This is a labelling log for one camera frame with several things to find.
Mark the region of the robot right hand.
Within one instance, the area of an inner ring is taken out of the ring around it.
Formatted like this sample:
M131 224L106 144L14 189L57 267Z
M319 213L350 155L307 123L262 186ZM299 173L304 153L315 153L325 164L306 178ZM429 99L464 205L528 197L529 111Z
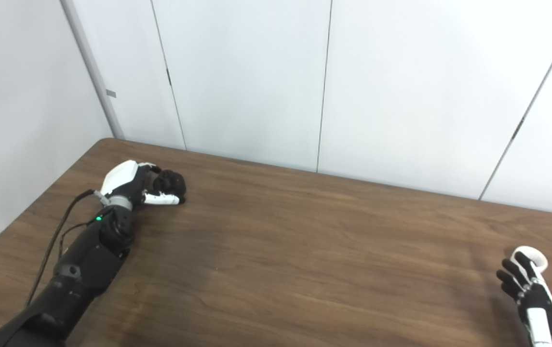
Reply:
M552 347L552 293L543 277L548 264L543 253L523 245L496 272L501 290L516 303L531 347Z

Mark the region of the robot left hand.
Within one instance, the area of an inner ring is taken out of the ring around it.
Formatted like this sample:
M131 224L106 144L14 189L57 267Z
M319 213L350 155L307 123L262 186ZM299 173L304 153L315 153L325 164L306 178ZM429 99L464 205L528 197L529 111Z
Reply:
M127 160L107 173L95 195L103 207L121 206L128 210L146 204L177 206L186 202L184 177L158 165Z

